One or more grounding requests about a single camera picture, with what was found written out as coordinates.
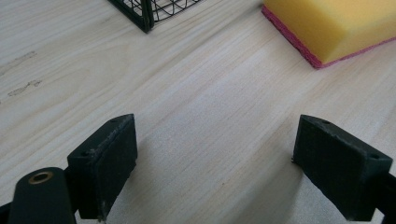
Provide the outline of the yellow sponge with pink base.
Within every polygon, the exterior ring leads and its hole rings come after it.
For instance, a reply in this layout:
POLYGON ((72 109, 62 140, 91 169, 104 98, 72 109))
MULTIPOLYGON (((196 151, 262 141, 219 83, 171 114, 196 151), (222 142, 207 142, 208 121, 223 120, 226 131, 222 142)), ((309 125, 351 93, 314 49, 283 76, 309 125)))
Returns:
POLYGON ((396 0, 263 0, 262 14, 317 69, 396 40, 396 0))

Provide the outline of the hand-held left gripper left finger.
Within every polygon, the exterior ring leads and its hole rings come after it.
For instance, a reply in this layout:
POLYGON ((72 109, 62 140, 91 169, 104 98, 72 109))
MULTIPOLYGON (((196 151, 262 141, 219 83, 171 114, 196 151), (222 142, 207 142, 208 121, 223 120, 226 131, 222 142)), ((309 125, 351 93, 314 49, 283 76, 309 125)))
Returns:
POLYGON ((107 121, 67 156, 72 207, 83 219, 105 220, 136 166, 134 115, 107 121))

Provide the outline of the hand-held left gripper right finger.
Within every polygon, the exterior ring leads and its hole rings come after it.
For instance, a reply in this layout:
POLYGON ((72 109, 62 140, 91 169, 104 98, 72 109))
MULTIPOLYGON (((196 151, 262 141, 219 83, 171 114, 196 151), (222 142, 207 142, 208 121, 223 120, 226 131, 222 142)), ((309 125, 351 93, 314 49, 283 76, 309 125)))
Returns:
POLYGON ((349 221, 393 220, 393 159, 331 122, 302 115, 292 161, 349 221))

